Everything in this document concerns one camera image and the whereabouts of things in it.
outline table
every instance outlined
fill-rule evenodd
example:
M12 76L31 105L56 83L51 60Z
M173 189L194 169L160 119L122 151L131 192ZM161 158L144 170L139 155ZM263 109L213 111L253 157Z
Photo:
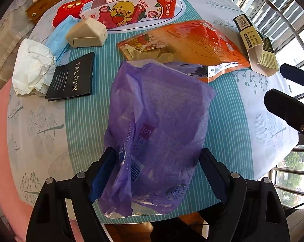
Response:
M30 38L44 43L53 31L51 22L57 8L68 1L71 0L63 0L50 8ZM124 60L116 47L117 42L162 24L204 19L243 50L240 35L232 21L233 17L242 13L230 0L179 0L173 19L112 29L103 47L84 47L66 52L64 63L95 52L93 95L47 102L37 96L21 98L10 94L7 141L12 174L20 198L34 204L46 178L71 178L79 171L85 171L102 155L103 136L108 125L110 86ZM258 179L298 142L298 133L284 120L267 112L263 104L264 94L269 89L276 88L288 94L284 78L279 72L264 77L244 69L224 74L209 85L215 89L216 97L209 108L205 147L231 172L236 171L247 179ZM133 208L136 216L122 218L113 215L115 218L108 218L101 213L97 203L94 208L102 223L124 224L168 219L215 203L217 199L198 164L185 198L170 214L150 215L144 208ZM67 207L69 217L74 218L70 201Z

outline beige box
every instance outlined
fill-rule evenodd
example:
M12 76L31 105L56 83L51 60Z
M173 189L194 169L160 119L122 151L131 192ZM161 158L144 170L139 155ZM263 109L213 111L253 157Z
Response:
M68 43L73 48L103 46L107 37L106 27L92 18L77 23L66 35Z
M265 76L274 75L279 67L270 39L262 38L245 14L235 17L234 22L247 49L251 69Z

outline black booklet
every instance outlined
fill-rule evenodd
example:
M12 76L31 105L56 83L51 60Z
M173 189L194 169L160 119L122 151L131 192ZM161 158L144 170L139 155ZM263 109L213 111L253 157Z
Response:
M54 101L91 95L94 59L95 53L91 52L57 66L45 98Z

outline tree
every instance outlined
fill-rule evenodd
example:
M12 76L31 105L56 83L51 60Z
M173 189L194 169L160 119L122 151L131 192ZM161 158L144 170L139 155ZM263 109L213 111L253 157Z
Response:
M302 170L304 168L304 152L291 152L285 158L284 167L295 170ZM288 187L291 189L296 189L301 181L301 175L297 174L287 174L285 179L285 173L278 174L277 183L283 187ZM280 199L283 204L293 206L297 195L290 192L281 191Z

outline cartoon duck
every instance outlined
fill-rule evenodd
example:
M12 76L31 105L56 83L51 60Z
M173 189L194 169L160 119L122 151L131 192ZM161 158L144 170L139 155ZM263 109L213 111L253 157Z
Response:
M110 11L112 20L118 26L126 25L130 22L134 11L134 4L130 1L120 1L113 6Z

